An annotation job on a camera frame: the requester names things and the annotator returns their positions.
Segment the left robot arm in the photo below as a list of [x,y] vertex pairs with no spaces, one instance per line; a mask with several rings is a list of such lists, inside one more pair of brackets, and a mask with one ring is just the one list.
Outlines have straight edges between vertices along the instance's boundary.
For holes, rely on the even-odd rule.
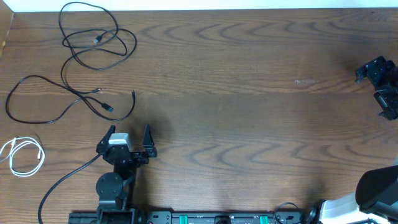
[[113,171],[103,174],[96,183],[99,196],[98,210],[125,211],[136,182],[137,169],[157,156],[150,126],[147,124],[142,143],[143,151],[134,151],[128,133],[117,133],[112,125],[96,147],[104,161],[113,166]]

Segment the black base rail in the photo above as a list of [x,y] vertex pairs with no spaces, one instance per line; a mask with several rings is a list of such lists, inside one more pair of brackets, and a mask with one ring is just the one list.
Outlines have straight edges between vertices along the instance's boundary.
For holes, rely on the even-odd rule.
[[129,223],[129,224],[297,224],[307,223],[301,212],[282,211],[275,213],[177,213],[168,211],[153,211],[147,214],[109,212],[100,215],[96,213],[71,213],[68,223]]

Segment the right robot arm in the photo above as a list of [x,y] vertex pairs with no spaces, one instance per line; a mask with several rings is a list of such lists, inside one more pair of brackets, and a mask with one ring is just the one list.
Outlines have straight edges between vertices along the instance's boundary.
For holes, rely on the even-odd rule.
[[[373,85],[374,98],[389,121],[397,119],[397,65],[379,56],[356,71],[356,83],[364,78]],[[397,164],[367,171],[356,191],[314,206],[302,223],[397,223]]]

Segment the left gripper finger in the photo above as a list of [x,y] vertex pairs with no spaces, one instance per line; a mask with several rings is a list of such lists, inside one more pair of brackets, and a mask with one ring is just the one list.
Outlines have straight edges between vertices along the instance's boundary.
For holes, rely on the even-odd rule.
[[115,131],[116,131],[116,126],[111,125],[110,128],[108,129],[108,131],[106,132],[106,134],[103,136],[103,138],[98,143],[98,147],[105,147],[106,145],[108,145],[109,139],[110,139],[111,135],[115,133]]
[[155,143],[154,143],[152,135],[151,135],[149,124],[147,124],[145,126],[143,146],[144,146],[146,152],[155,152]]

